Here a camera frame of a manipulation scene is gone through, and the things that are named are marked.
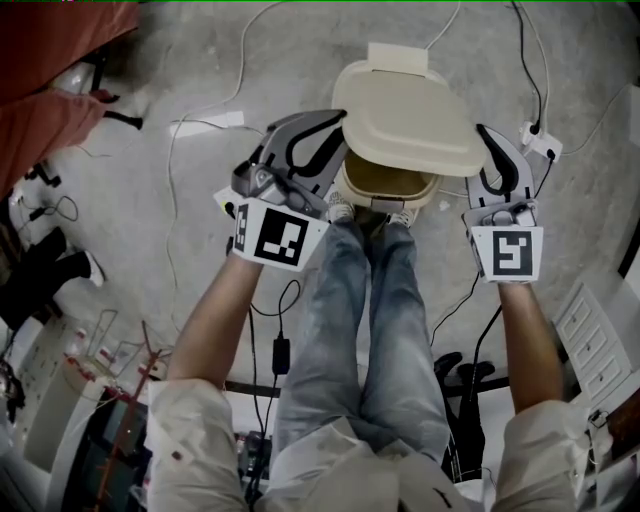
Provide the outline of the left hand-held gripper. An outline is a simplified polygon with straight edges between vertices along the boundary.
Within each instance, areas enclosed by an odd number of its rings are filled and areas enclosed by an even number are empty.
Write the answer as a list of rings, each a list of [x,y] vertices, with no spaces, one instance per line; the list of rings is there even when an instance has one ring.
[[[234,169],[231,184],[213,195],[234,221],[229,252],[262,265],[304,269],[328,228],[324,195],[344,162],[347,143],[338,127],[306,164],[296,163],[293,150],[346,115],[343,109],[305,111],[267,127],[259,147]]]

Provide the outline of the pink cloth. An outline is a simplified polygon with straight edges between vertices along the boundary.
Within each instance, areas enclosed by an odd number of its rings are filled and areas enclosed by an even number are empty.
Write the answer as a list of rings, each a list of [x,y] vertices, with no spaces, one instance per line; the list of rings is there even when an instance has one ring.
[[[36,164],[82,143],[111,94],[54,80],[139,25],[135,0],[0,2],[0,199]]]

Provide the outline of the person's right forearm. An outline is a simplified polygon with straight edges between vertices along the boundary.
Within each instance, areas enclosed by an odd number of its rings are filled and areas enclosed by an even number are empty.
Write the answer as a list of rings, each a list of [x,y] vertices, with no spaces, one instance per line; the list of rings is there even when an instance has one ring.
[[[563,374],[549,323],[529,284],[498,285],[516,413],[563,399]]]

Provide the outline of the person's left forearm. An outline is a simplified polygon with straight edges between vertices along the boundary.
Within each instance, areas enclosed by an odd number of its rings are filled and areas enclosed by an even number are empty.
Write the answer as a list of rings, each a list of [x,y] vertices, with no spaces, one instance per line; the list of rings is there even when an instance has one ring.
[[[223,387],[262,270],[235,254],[226,258],[178,337],[169,380],[200,379]]]

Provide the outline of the person's blue jeans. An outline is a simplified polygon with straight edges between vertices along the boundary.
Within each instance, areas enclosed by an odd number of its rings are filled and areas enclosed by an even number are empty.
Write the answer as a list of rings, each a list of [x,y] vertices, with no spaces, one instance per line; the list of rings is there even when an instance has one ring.
[[[374,451],[396,441],[440,462],[449,442],[408,227],[366,241],[331,224],[306,303],[302,340],[281,389],[273,453],[337,420]]]

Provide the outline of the white power strip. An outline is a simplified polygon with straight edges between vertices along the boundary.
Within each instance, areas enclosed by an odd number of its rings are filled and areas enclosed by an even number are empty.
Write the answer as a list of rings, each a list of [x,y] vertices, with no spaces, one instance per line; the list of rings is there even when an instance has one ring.
[[[552,162],[557,162],[562,155],[563,144],[554,136],[540,129],[536,134],[532,132],[534,124],[526,121],[520,129],[522,153],[527,156],[537,153]]]

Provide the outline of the wooden coat rack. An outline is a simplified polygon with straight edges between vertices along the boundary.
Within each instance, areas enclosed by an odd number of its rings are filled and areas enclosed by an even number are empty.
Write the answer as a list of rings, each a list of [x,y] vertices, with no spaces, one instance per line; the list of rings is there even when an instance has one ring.
[[[145,320],[141,321],[141,326],[143,332],[143,346],[147,352],[147,363],[144,366],[144,370],[141,374],[134,394],[127,401],[126,409],[116,432],[114,442],[112,443],[111,451],[109,452],[109,455],[106,458],[104,464],[102,466],[99,466],[99,469],[102,470],[102,477],[96,496],[95,506],[93,507],[93,512],[100,512],[100,510],[105,507],[104,503],[106,497],[108,496],[108,482],[110,479],[110,475],[112,473],[114,463],[118,458],[119,452],[121,451],[121,444],[128,435],[129,424],[131,423],[131,420],[134,416],[138,399],[143,391],[146,381],[150,376],[151,370],[163,354],[163,351],[161,349],[153,350],[151,348],[147,323]]]

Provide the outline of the person's white shirt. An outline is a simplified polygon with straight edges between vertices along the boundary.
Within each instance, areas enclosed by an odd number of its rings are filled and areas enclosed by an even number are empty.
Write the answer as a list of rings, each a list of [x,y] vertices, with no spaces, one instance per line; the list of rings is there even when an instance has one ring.
[[[149,512],[247,512],[232,410],[203,380],[149,390]],[[591,447],[587,408],[546,401],[506,425],[492,512],[577,512]],[[431,458],[394,443],[375,453],[338,419],[285,448],[256,512],[472,512]]]

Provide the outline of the black power adapter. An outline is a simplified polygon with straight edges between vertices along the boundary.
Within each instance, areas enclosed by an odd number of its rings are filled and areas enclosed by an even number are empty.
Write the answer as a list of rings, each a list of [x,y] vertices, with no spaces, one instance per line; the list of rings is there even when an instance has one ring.
[[[275,376],[287,375],[290,369],[290,340],[279,335],[273,342],[272,373]]]

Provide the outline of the person's left shoe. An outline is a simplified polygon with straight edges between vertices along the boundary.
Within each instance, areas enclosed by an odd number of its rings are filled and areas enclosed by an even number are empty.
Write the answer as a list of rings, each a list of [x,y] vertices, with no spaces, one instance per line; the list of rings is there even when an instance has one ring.
[[[334,224],[346,220],[353,221],[355,217],[354,206],[349,203],[337,189],[331,189],[327,196],[327,220]]]

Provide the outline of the black swivel chair base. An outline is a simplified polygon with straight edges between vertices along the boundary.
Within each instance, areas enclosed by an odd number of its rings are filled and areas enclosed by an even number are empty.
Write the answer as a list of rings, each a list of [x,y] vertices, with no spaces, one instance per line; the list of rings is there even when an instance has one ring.
[[[478,386],[495,372],[489,361],[462,364],[462,359],[460,352],[452,352],[438,358],[434,366],[442,393],[446,390],[445,379],[453,369],[456,369],[462,385],[458,413],[454,413],[449,402],[444,400],[450,438],[442,469],[453,483],[482,477],[485,435],[479,411]]]

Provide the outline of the white drawer cabinet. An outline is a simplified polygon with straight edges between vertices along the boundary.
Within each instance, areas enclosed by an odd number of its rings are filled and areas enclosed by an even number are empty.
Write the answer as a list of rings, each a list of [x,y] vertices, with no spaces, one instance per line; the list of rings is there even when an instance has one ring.
[[[620,276],[577,280],[553,325],[593,407],[640,370],[640,298]]]

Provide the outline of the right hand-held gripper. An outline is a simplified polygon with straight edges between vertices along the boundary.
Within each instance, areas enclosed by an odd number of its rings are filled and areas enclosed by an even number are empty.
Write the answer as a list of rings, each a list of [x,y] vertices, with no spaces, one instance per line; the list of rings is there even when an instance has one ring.
[[[483,124],[477,124],[476,130],[487,158],[477,175],[465,179],[471,210],[462,215],[462,221],[480,276],[494,283],[535,282],[544,228],[537,223],[531,166],[498,131]],[[500,185],[491,184],[487,177],[491,169],[498,173]]]

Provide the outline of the beige plastic bin lid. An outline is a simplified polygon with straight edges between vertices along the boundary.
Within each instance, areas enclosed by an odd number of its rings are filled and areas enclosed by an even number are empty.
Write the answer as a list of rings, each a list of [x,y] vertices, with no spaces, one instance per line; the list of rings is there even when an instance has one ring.
[[[349,148],[369,162],[453,177],[474,176],[485,164],[465,102],[441,80],[359,61],[338,76],[332,106],[346,112]]]

